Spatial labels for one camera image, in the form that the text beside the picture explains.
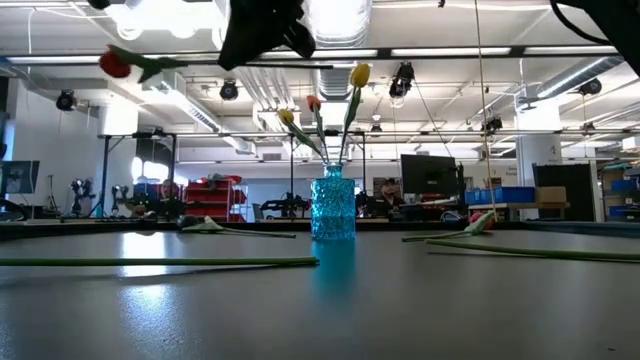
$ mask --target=cardboard box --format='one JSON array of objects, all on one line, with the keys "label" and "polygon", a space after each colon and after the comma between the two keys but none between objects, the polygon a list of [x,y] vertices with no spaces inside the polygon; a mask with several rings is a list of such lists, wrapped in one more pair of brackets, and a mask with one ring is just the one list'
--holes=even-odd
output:
[{"label": "cardboard box", "polygon": [[536,188],[536,203],[566,203],[567,189],[564,186],[541,186]]}]

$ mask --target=blue glass vase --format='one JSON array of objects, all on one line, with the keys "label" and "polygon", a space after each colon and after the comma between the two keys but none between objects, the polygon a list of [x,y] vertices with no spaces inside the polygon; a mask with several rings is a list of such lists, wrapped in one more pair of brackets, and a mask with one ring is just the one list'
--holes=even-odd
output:
[{"label": "blue glass vase", "polygon": [[356,237],[355,181],[342,178],[342,164],[324,166],[324,178],[311,186],[311,238],[318,242]]}]

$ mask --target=gray table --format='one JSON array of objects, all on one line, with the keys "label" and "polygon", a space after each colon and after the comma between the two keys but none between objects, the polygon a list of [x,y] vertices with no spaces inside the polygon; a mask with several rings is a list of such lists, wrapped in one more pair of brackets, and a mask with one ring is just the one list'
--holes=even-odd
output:
[{"label": "gray table", "polygon": [[[401,233],[298,239],[102,234],[2,256],[321,258],[316,268],[0,268],[1,359],[638,359],[640,265],[427,254]],[[502,231],[490,244],[640,251]],[[430,247],[430,251],[460,253]]]}]

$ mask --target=chair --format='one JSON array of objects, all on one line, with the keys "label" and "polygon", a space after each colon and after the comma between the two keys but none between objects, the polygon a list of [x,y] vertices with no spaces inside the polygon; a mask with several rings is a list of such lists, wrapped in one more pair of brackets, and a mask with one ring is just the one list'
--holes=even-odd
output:
[{"label": "chair", "polygon": [[264,220],[264,213],[262,212],[262,205],[253,203],[253,219],[255,222],[259,222],[260,220]]}]

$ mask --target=monitor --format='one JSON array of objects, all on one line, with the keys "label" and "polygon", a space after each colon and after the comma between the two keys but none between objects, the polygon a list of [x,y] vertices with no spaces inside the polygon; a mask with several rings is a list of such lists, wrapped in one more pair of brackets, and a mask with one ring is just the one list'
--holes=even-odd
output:
[{"label": "monitor", "polygon": [[405,194],[458,195],[456,159],[444,156],[402,155]]},{"label": "monitor", "polygon": [[33,194],[39,169],[40,161],[1,161],[0,193]]}]

